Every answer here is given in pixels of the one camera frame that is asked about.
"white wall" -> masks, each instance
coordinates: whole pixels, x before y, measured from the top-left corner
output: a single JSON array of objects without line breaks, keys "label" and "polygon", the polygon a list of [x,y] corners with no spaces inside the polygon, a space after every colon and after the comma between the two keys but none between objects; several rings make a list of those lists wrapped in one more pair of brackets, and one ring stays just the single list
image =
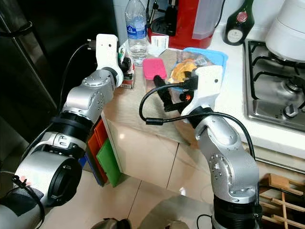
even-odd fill
[{"label": "white wall", "polygon": [[[146,7],[147,0],[141,1]],[[226,0],[221,22],[226,23],[228,17],[242,5],[243,1],[244,0]],[[254,0],[253,14],[255,18],[255,27],[269,29],[283,2],[284,0]],[[128,0],[113,0],[120,44],[124,43],[127,39],[124,16],[127,3]],[[167,0],[159,0],[158,4],[161,9],[165,9]]]}]

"wine bottle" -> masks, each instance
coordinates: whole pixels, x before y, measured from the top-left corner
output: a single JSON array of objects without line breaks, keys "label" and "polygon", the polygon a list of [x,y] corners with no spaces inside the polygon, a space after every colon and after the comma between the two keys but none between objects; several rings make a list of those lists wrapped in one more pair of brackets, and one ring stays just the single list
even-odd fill
[{"label": "wine bottle", "polygon": [[240,45],[246,39],[254,26],[253,1],[245,0],[242,6],[228,18],[223,38],[225,43]]}]

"floor tile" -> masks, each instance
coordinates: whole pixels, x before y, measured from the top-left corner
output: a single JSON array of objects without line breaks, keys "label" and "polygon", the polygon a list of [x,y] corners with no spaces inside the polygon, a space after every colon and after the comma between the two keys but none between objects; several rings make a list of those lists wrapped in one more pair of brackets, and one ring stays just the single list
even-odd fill
[{"label": "floor tile", "polygon": [[210,171],[200,150],[179,145],[167,189],[202,202],[213,203]]},{"label": "floor tile", "polygon": [[140,180],[123,176],[116,188],[100,187],[92,173],[83,171],[74,198],[53,208],[42,229],[90,229],[103,218],[127,218],[139,185]]},{"label": "floor tile", "polygon": [[[196,228],[200,214],[211,214],[212,206],[178,195],[153,184],[141,182],[129,215],[133,229],[164,229],[172,221],[181,220]],[[211,228],[210,219],[200,219],[200,228]]]},{"label": "floor tile", "polygon": [[123,173],[166,188],[178,143],[108,122]]}]

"green cutting board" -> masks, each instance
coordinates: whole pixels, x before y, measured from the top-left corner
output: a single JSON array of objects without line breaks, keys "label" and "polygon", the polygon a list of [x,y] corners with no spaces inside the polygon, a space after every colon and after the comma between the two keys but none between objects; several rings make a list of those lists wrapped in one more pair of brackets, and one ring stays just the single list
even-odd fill
[{"label": "green cutting board", "polygon": [[104,142],[96,157],[112,186],[117,186],[121,177],[121,172],[115,159],[109,138]]}]

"stainless steel stovetop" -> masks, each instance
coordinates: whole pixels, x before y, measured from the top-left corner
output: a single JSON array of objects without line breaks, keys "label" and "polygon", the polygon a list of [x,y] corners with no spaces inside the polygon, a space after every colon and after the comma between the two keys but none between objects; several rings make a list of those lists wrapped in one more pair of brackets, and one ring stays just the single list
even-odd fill
[{"label": "stainless steel stovetop", "polygon": [[247,118],[305,131],[305,64],[282,60],[264,42],[245,41]]}]

